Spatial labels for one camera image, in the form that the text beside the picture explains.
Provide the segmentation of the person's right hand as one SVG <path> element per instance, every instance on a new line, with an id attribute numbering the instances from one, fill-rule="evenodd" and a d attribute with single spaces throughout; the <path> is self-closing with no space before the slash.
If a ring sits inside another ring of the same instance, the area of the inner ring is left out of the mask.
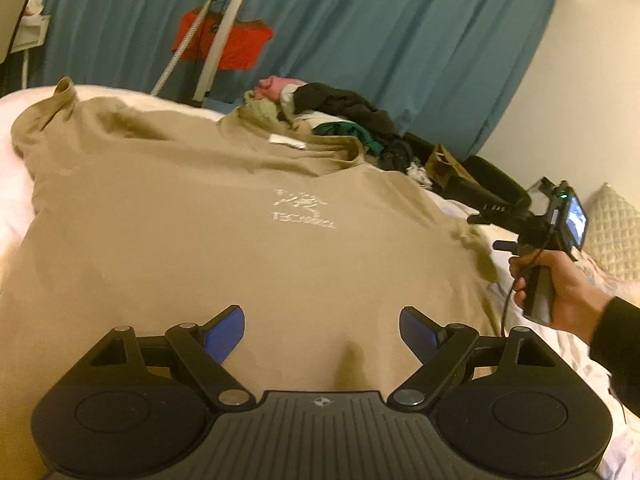
<path id="1" fill-rule="evenodd" d="M 510 273 L 515 278 L 513 299 L 520 308 L 526 300 L 527 283 L 523 270 L 528 266 L 542 266 L 550 270 L 555 293 L 550 326 L 591 344 L 600 318 L 613 297 L 591 285 L 567 254 L 543 250 L 539 255 L 532 252 L 509 259 Z"/>

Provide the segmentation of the black sleeve right forearm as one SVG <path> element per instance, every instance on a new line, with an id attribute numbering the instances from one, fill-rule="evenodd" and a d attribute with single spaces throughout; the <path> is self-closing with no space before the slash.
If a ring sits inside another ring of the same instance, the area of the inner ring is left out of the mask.
<path id="1" fill-rule="evenodd" d="M 600 317 L 589 351 L 590 358 L 610 374 L 618 400 L 636 416 L 640 414 L 639 328 L 639 309 L 614 297 Z"/>

